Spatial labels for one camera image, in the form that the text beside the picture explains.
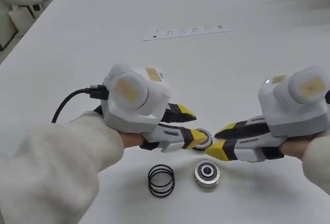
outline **white sleeve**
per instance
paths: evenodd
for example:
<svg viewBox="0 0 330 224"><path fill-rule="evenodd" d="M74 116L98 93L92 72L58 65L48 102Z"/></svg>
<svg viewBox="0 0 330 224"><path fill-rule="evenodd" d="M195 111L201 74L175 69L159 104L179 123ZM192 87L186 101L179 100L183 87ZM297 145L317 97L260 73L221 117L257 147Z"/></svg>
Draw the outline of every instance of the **white sleeve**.
<svg viewBox="0 0 330 224"><path fill-rule="evenodd" d="M36 130L0 165L5 224L77 224L98 194L98 172L123 152L119 134L94 112Z"/></svg>
<svg viewBox="0 0 330 224"><path fill-rule="evenodd" d="M306 178L330 195L329 131L310 142L302 160Z"/></svg>

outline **power strip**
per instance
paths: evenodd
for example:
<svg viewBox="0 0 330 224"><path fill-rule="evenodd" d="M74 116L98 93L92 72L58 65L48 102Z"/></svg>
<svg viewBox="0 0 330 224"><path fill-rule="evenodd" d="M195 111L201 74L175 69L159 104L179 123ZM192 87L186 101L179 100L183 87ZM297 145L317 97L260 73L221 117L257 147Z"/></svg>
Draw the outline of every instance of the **power strip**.
<svg viewBox="0 0 330 224"><path fill-rule="evenodd" d="M179 37L187 37L187 36L195 36L195 35L208 35L211 33L222 33L222 32L232 32L232 30L223 27L223 25L164 29L164 30L149 32L144 36L143 40L144 41L163 40L163 39L179 38Z"/></svg>

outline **white tabletop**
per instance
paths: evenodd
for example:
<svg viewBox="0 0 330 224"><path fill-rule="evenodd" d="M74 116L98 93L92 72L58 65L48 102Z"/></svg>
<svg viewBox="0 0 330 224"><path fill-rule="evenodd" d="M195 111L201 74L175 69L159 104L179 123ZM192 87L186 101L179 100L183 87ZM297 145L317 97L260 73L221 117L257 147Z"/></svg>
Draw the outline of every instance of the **white tabletop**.
<svg viewBox="0 0 330 224"><path fill-rule="evenodd" d="M173 102L198 116L188 127L212 133L260 115L267 76L319 65L330 73L330 0L54 0L0 66L1 152L13 153L29 129L50 123L76 89L102 82L115 62L162 68ZM233 32L144 42L149 29L216 25ZM59 122L98 105L74 98ZM81 223L329 223L330 198L304 178L301 162L216 163L211 193L193 181L193 151L139 148L100 174L101 190ZM151 197L147 172L165 163L176 188Z"/></svg>

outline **gray gripper component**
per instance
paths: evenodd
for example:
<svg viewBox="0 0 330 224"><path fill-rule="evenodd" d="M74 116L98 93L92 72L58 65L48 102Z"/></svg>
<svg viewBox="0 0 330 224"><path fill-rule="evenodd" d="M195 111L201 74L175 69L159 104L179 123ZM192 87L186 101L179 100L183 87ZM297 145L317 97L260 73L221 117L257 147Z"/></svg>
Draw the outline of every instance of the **gray gripper component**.
<svg viewBox="0 0 330 224"><path fill-rule="evenodd" d="M101 100L101 106L103 111L103 118L105 124L115 130L119 130L125 133L141 133L152 132L157 127L157 124L142 124L126 121L111 112L109 112L109 106L107 100Z"/></svg>
<svg viewBox="0 0 330 224"><path fill-rule="evenodd" d="M265 155L262 153L262 147L278 147L281 145L288 137L280 136L273 137L271 133L266 133L259 136L248 137L244 139L238 139L235 145L235 150L248 149L252 151L257 158L254 162L261 162L266 159Z"/></svg>
<svg viewBox="0 0 330 224"><path fill-rule="evenodd" d="M158 125L153 132L142 134L149 143L159 142L161 152L173 152L181 149L185 145L184 137L180 129Z"/></svg>
<svg viewBox="0 0 330 224"><path fill-rule="evenodd" d="M304 136L317 134L330 128L329 115L324 115L301 121L283 125L268 126L274 136L286 135L288 137Z"/></svg>

